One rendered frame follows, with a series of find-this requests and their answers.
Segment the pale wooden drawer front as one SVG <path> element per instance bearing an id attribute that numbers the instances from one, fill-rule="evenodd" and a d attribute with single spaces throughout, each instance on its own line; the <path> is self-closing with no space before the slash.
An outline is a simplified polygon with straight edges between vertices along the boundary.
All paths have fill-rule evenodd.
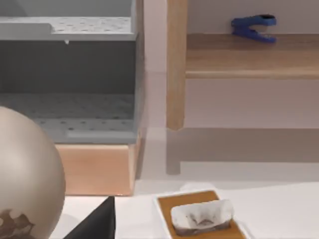
<path id="1" fill-rule="evenodd" d="M 142 140 L 133 144 L 57 144 L 72 196 L 133 193 Z"/>

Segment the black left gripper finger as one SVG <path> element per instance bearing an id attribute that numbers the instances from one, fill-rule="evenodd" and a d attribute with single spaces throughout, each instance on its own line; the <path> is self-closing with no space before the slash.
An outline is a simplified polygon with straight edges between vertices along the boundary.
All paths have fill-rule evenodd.
<path id="1" fill-rule="evenodd" d="M 67 197 L 64 212 L 86 217 L 63 239 L 115 239 L 115 197 Z"/>

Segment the white tissue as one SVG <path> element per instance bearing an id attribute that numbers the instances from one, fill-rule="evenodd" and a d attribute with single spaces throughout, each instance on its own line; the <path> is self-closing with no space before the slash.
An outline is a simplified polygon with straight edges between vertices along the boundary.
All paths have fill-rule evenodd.
<path id="1" fill-rule="evenodd" d="M 229 228 L 234 208 L 230 200 L 213 200 L 175 206 L 170 215 L 177 235 L 192 236 Z"/>

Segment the blue stapler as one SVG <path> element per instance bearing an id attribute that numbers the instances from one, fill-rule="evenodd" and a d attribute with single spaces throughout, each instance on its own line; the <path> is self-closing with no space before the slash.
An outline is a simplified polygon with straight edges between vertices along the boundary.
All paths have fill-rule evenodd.
<path id="1" fill-rule="evenodd" d="M 260 30 L 275 26 L 277 19 L 272 14 L 259 14 L 232 19 L 232 34 L 263 43 L 275 43 L 276 37 L 262 33 Z"/>

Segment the white and brown tissue box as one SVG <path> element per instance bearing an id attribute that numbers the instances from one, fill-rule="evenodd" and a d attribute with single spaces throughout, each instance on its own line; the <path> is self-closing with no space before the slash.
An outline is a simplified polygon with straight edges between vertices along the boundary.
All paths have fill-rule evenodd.
<path id="1" fill-rule="evenodd" d="M 173 207 L 224 199 L 214 189 L 177 192 L 155 197 L 153 210 L 153 216 L 156 219 L 154 222 L 155 239 L 251 239 L 235 218 L 235 214 L 230 222 L 230 227 L 224 230 L 192 236 L 179 236 L 175 233 L 170 215 Z"/>

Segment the wooden open shelf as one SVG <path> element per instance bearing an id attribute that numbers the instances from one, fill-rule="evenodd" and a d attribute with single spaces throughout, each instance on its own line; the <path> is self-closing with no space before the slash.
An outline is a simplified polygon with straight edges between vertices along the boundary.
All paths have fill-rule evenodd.
<path id="1" fill-rule="evenodd" d="M 166 126 L 319 129 L 319 0 L 166 0 Z M 232 34 L 272 14 L 276 37 Z"/>

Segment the grey pierced drawer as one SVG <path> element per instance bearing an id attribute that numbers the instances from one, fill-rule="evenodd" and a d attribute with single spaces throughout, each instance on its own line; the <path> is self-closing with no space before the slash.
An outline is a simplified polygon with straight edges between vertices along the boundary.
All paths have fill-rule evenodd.
<path id="1" fill-rule="evenodd" d="M 0 0 L 0 106 L 56 143 L 133 144 L 144 0 Z"/>

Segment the beige round vase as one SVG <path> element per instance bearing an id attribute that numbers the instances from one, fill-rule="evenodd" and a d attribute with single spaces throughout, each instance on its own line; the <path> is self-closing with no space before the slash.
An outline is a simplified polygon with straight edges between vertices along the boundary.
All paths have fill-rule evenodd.
<path id="1" fill-rule="evenodd" d="M 34 121 L 0 107 L 0 239 L 49 239 L 65 191 L 54 143 Z"/>

